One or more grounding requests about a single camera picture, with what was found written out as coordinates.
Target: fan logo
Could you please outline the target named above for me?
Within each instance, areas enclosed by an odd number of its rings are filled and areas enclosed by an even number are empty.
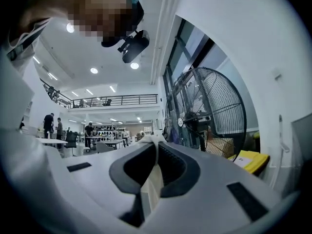
[[[182,127],[183,126],[183,120],[181,118],[179,118],[177,120],[177,124],[179,125],[179,127]]]

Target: industrial fan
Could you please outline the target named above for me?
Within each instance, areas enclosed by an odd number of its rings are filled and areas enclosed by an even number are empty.
[[[195,68],[182,74],[168,95],[167,141],[226,158],[246,136],[246,112],[234,85],[220,72]]]

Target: metal railing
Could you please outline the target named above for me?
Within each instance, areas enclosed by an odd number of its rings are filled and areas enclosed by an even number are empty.
[[[157,104],[157,95],[107,96],[72,100],[70,108]]]
[[[43,84],[45,91],[47,92],[48,96],[51,98],[53,102],[65,108],[70,108],[71,100],[68,97],[66,97],[65,95],[62,95],[59,91],[54,89],[54,87],[44,82],[44,80],[42,79],[40,80]]]

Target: strap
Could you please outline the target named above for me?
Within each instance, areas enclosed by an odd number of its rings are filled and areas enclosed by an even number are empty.
[[[12,51],[8,53],[8,57],[10,58],[11,61],[14,61],[20,53],[22,53],[26,48],[28,48],[34,40],[36,40],[42,31],[44,30],[45,26],[39,29],[37,32],[32,34],[29,38],[27,38],[22,44],[18,45],[15,47]]]

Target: fan grille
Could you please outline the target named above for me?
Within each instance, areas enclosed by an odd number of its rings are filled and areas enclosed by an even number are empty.
[[[167,99],[166,119],[169,142],[198,149],[204,140],[208,152],[238,153],[246,136],[241,96],[223,74],[209,68],[192,69],[178,78]]]

